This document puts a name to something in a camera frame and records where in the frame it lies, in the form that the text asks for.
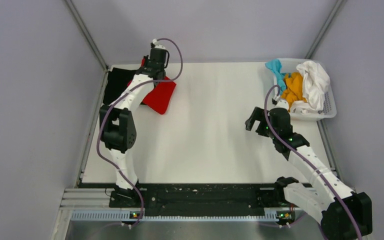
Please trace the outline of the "red t shirt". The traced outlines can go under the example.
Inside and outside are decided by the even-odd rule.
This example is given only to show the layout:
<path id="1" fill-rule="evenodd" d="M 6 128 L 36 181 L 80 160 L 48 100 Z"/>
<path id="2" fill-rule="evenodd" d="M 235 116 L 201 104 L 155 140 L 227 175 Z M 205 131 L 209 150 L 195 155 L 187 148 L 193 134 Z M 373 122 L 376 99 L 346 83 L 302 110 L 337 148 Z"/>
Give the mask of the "red t shirt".
<path id="1" fill-rule="evenodd" d="M 160 115 L 164 115 L 168 110 L 172 95 L 176 88 L 176 83 L 167 76 L 154 86 L 154 81 L 142 82 L 127 91 L 126 102 L 137 107 L 139 102 L 147 105 Z"/>

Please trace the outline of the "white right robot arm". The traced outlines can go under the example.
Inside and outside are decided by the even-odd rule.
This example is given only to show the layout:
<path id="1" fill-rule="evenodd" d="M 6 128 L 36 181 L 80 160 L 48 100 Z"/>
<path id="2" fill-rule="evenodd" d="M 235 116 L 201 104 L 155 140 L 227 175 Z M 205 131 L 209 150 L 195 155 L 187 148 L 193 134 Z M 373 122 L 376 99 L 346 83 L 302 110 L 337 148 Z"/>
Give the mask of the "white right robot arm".
<path id="1" fill-rule="evenodd" d="M 275 150 L 294 166 L 315 189 L 308 190 L 293 177 L 275 182 L 273 200 L 279 206 L 289 203 L 301 208 L 319 225 L 327 240 L 361 240 L 373 232 L 372 200 L 343 183 L 312 149 L 309 141 L 293 130 L 288 110 L 276 105 L 270 110 L 255 107 L 245 121 L 251 131 L 270 138 Z"/>

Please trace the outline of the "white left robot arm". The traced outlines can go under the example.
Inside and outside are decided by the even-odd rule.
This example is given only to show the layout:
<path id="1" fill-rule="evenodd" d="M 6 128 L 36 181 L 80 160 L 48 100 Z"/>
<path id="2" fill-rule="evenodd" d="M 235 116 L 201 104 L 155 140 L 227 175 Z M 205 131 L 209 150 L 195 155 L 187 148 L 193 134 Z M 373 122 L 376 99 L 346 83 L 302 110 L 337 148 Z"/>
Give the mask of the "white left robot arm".
<path id="1" fill-rule="evenodd" d="M 149 55 L 144 57 L 142 66 L 127 82 L 120 97 L 99 110 L 99 138 L 110 152 L 108 162 L 116 169 L 115 188 L 111 194 L 113 201 L 110 203 L 112 207 L 141 205 L 131 151 L 137 138 L 133 113 L 155 88 L 157 81 L 165 78 L 169 57 L 164 47 L 153 47 Z"/>

